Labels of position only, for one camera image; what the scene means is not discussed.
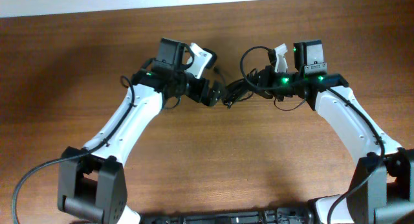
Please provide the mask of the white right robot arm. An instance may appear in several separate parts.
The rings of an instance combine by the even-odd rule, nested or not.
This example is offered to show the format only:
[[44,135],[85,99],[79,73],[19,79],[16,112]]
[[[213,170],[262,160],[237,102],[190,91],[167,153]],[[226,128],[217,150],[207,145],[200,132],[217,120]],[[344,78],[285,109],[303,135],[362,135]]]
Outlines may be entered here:
[[267,49],[258,72],[260,95],[282,101],[298,96],[324,118],[356,168],[348,191],[310,202],[317,223],[399,223],[413,215],[413,150],[385,133],[356,100],[340,74],[328,74],[320,40],[294,44],[296,72],[288,71],[282,44]]

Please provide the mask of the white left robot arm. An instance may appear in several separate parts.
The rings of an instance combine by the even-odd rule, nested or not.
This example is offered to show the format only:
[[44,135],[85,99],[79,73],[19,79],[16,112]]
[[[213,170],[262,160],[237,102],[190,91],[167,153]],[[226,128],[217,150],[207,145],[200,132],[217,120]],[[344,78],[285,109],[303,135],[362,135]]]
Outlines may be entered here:
[[124,100],[105,126],[82,148],[66,148],[58,177],[58,210],[92,223],[140,223],[127,205],[124,167],[147,125],[170,98],[187,96],[214,106],[219,82],[202,77],[217,60],[214,51],[196,43],[162,38],[158,53],[126,81]]

